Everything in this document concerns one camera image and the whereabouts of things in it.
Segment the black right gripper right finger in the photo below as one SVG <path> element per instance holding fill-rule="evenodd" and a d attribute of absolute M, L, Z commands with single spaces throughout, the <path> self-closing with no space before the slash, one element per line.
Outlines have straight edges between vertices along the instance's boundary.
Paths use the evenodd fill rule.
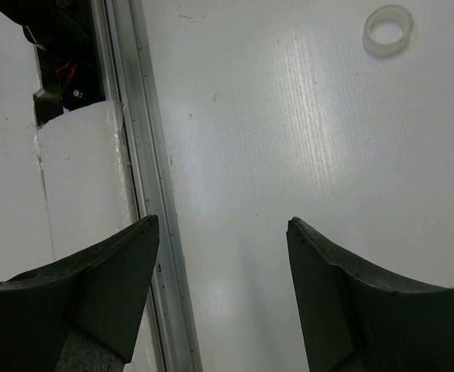
<path fill-rule="evenodd" d="M 299 218 L 287 248 L 312 371 L 454 371 L 454 288 L 395 274 Z"/>

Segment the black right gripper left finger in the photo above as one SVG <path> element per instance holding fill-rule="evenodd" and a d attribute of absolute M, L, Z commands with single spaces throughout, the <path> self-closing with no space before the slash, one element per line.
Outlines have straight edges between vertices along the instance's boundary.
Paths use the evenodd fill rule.
<path fill-rule="evenodd" d="M 0 281 L 0 371 L 121 371 L 130 363 L 160 242 L 149 215 Z"/>

